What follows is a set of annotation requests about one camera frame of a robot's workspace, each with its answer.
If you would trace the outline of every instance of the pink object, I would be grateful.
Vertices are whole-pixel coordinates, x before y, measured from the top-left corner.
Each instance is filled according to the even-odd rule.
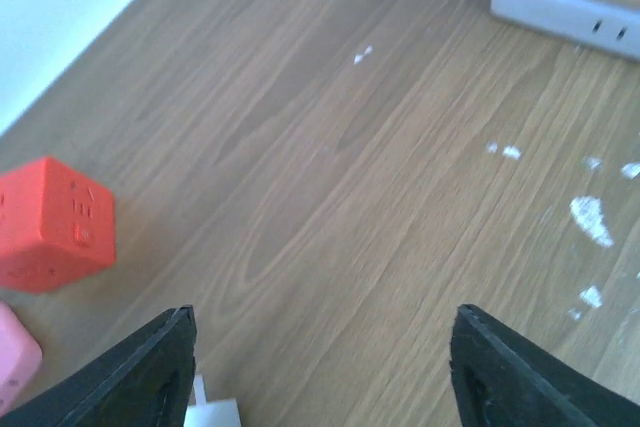
[[[42,363],[42,350],[9,306],[0,302],[0,416],[6,414]]]

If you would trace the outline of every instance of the white debris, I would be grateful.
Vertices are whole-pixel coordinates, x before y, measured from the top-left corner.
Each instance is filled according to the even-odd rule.
[[[598,288],[595,285],[592,285],[587,290],[580,292],[580,298],[585,304],[593,307],[594,309],[602,307],[602,297],[600,297],[600,292],[598,292]]]
[[[622,169],[620,169],[622,175],[624,175],[627,179],[635,179],[638,174],[640,174],[640,162],[636,162],[633,164],[627,164]]]
[[[602,215],[602,202],[595,197],[576,197],[571,201],[571,215],[578,227],[602,247],[611,247],[613,239]]]
[[[582,312],[574,308],[569,309],[567,314],[569,314],[569,317],[571,317],[573,320],[576,320],[576,321],[580,320],[580,317],[582,317]]]
[[[599,159],[597,157],[585,157],[584,159],[582,159],[582,163],[586,165],[589,170],[598,170],[602,165],[602,159]]]
[[[373,53],[373,46],[369,45],[367,46],[366,49],[364,49],[364,52],[362,54],[356,54],[356,56],[353,59],[353,65],[357,65],[360,62],[362,62],[362,59],[364,59],[367,55],[371,55]]]
[[[518,160],[520,158],[520,149],[518,149],[515,145],[507,145],[504,149],[502,149],[502,155],[505,157],[509,157],[510,159]]]

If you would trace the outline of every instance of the wood grain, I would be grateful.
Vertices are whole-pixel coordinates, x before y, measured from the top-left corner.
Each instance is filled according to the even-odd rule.
[[[640,69],[488,3],[136,0],[0,139],[2,169],[50,153],[118,199],[116,266],[0,293],[45,351],[27,397],[193,303],[198,370],[243,425],[458,425],[448,340],[472,302],[640,402],[640,191],[619,172]],[[581,195],[612,248],[572,221]]]

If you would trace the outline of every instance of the white wall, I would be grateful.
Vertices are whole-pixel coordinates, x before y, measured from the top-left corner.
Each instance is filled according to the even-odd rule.
[[[0,0],[0,135],[132,0]]]

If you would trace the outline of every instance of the orange block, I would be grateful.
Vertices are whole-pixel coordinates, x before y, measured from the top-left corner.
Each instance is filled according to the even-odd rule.
[[[0,177],[0,287],[46,292],[114,262],[109,189],[53,157]]]

